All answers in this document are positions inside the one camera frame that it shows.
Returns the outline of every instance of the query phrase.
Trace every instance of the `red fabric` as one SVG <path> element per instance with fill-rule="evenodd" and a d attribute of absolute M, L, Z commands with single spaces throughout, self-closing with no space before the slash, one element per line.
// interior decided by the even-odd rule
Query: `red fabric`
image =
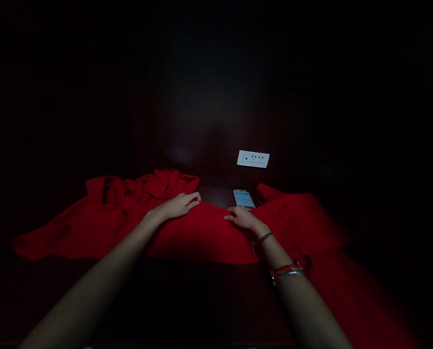
<path fill-rule="evenodd" d="M 15 251 L 29 260 L 49 254 L 101 258 L 152 208 L 181 192 L 195 191 L 199 178 L 175 170 L 156 170 L 135 181 L 113 176 L 86 182 L 88 195 L 40 229 L 13 239 Z M 261 195 L 272 188 L 260 185 Z M 302 255 L 337 248 L 350 237 L 326 214 L 312 194 L 278 195 L 253 214 L 266 222 L 285 249 Z M 166 222 L 147 255 L 189 261 L 255 263 L 247 247 L 252 236 L 223 219 L 227 212 L 201 203 L 186 216 Z"/>
<path fill-rule="evenodd" d="M 199 178 L 155 171 L 135 181 L 100 177 L 87 181 L 88 195 L 44 227 L 13 239 L 29 260 L 49 254 L 101 258 L 147 211 L 181 192 L 195 191 Z M 251 212 L 265 222 L 323 297 L 354 348 L 418 348 L 393 299 L 360 265 L 340 250 L 351 237 L 312 194 L 285 194 L 257 187 L 264 205 Z M 247 246 L 252 237 L 223 219 L 227 212 L 201 203 L 165 223 L 147 255 L 231 264 L 258 262 Z"/>

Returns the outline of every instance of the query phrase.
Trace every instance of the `wrist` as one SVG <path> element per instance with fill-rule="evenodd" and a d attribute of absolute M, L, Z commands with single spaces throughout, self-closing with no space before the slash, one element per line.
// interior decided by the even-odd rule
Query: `wrist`
<path fill-rule="evenodd" d="M 255 236 L 260 239 L 261 237 L 265 236 L 266 234 L 271 233 L 270 228 L 268 228 L 268 225 L 266 225 L 263 222 L 259 222 L 256 224 L 252 231 L 254 232 Z"/>
<path fill-rule="evenodd" d="M 153 220 L 157 221 L 159 224 L 163 223 L 168 219 L 166 212 L 162 210 L 160 206 L 151 209 L 149 212 L 147 212 L 145 217 L 152 218 Z"/>

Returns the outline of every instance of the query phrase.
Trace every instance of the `phone screen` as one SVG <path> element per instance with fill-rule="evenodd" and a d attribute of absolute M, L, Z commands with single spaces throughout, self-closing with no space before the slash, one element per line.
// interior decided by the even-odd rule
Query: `phone screen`
<path fill-rule="evenodd" d="M 245 206 L 247 209 L 255 208 L 247 191 L 235 190 L 234 196 L 236 197 L 236 204 L 238 206 Z"/>

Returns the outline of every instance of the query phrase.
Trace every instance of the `red string bracelet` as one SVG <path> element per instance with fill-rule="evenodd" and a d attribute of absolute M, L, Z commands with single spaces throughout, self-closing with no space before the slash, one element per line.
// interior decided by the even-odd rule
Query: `red string bracelet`
<path fill-rule="evenodd" d="M 273 233 L 268 233 L 266 235 L 263 235 L 260 240 L 259 240 L 259 245 L 262 244 L 262 242 L 264 242 L 266 239 L 268 239 L 270 236 L 272 236 Z M 252 254 L 255 257 L 255 250 L 254 250 L 254 245 L 257 245 L 257 243 L 255 241 L 249 242 L 249 246 L 252 247 Z"/>
<path fill-rule="evenodd" d="M 279 269 L 272 270 L 270 272 L 270 274 L 271 274 L 271 278 L 273 279 L 273 285 L 276 286 L 276 281 L 279 278 L 284 277 L 284 276 L 302 273 L 302 270 L 303 270 L 302 266 L 296 260 L 294 261 L 294 263 L 292 263 L 290 265 L 286 265 L 286 266 L 283 266 Z"/>

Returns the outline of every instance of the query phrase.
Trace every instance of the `smartphone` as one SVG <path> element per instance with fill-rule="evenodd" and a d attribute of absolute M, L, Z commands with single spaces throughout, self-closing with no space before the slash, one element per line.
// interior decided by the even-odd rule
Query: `smartphone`
<path fill-rule="evenodd" d="M 247 210 L 255 208 L 254 202 L 246 190 L 233 190 L 236 205 L 244 206 Z"/>

